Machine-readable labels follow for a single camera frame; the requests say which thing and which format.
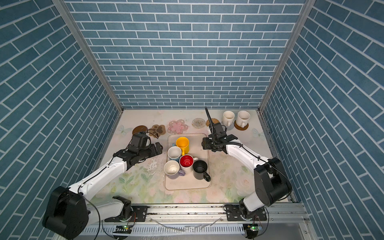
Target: mug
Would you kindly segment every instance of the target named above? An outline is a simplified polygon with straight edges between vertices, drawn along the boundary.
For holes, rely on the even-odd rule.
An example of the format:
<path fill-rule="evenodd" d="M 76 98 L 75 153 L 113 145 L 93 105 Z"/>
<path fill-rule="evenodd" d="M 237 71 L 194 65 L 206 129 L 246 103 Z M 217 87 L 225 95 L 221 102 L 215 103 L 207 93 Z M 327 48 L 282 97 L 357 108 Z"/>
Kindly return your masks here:
<path fill-rule="evenodd" d="M 168 157 L 170 160 L 175 160 L 175 161 L 179 162 L 179 159 L 181 157 L 181 153 L 182 153 L 181 148 L 174 145 L 173 147 L 170 147 L 168 149 L 167 154 L 168 154 Z"/>
<path fill-rule="evenodd" d="M 193 163 L 193 176 L 198 180 L 211 181 L 211 176 L 207 173 L 208 165 L 203 160 L 197 160 Z"/>
<path fill-rule="evenodd" d="M 175 160 L 170 160 L 164 165 L 164 172 L 170 179 L 185 176 L 185 172 L 180 169 L 179 163 Z"/>
<path fill-rule="evenodd" d="M 185 155 L 189 152 L 189 140 L 186 137 L 179 137 L 176 140 L 176 146 L 181 148 L 181 155 Z"/>
<path fill-rule="evenodd" d="M 248 124 L 251 115 L 247 111 L 240 111 L 237 113 L 236 124 L 239 127 L 245 127 Z"/>
<path fill-rule="evenodd" d="M 223 124 L 229 127 L 235 120 L 235 114 L 232 111 L 225 111 L 223 113 Z"/>
<path fill-rule="evenodd" d="M 191 155 L 184 155 L 180 158 L 180 166 L 181 169 L 184 170 L 185 172 L 192 172 L 192 165 L 194 161 L 197 161 L 197 157 L 192 157 Z"/>

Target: black mug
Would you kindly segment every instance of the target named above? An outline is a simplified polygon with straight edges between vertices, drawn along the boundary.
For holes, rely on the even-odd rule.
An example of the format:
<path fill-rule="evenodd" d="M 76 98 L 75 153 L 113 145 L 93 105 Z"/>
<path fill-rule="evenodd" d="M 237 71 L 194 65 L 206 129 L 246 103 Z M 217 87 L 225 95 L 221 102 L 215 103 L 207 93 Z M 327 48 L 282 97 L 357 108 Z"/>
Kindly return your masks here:
<path fill-rule="evenodd" d="M 208 165 L 203 160 L 197 160 L 193 163 L 193 176 L 196 179 L 205 179 L 207 182 L 211 181 L 211 176 L 207 173 Z"/>

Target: yellow mug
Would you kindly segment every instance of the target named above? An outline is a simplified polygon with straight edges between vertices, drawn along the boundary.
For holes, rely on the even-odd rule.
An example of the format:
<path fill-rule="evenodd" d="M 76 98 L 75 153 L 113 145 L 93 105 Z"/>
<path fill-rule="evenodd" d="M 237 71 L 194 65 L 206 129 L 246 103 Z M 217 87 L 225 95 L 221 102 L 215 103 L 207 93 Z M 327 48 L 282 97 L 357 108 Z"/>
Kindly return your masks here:
<path fill-rule="evenodd" d="M 186 137 L 179 137 L 176 140 L 176 146 L 181 148 L 181 155 L 185 155 L 189 152 L 189 140 Z"/>

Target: butterfly pattern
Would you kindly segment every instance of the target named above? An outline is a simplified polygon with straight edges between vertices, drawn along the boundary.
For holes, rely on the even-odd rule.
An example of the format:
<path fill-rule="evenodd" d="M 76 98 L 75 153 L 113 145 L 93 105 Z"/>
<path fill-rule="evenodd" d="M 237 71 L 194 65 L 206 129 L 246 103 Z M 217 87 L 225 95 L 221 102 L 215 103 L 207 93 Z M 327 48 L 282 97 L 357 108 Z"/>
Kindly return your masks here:
<path fill-rule="evenodd" d="M 132 131 L 132 128 L 124 128 L 124 125 L 118 126 L 115 134 L 121 134 L 123 136 L 127 135 L 128 132 Z"/>
<path fill-rule="evenodd" d="M 252 134 L 253 134 L 253 137 L 259 137 L 263 140 L 265 139 L 264 132 L 263 131 L 259 132 L 256 128 L 252 129 Z"/>

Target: cork coaster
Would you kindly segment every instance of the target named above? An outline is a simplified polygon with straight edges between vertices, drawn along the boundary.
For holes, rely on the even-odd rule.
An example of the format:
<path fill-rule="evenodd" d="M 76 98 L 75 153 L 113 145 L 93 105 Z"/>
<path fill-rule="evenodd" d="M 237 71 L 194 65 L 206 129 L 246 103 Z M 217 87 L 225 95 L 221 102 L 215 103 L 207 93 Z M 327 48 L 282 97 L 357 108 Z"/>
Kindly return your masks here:
<path fill-rule="evenodd" d="M 220 121 L 217 120 L 216 118 L 212 118 L 212 122 L 215 124 L 215 123 L 219 123 Z M 208 126 L 209 126 L 209 120 L 207 120 L 205 124 L 206 124 L 207 127 L 208 127 Z"/>
<path fill-rule="evenodd" d="M 240 127 L 239 125 L 236 124 L 236 121 L 235 121 L 235 128 L 236 128 L 237 130 L 244 131 L 244 130 L 246 130 L 248 127 L 249 127 L 249 124 L 247 124 L 245 127 Z"/>

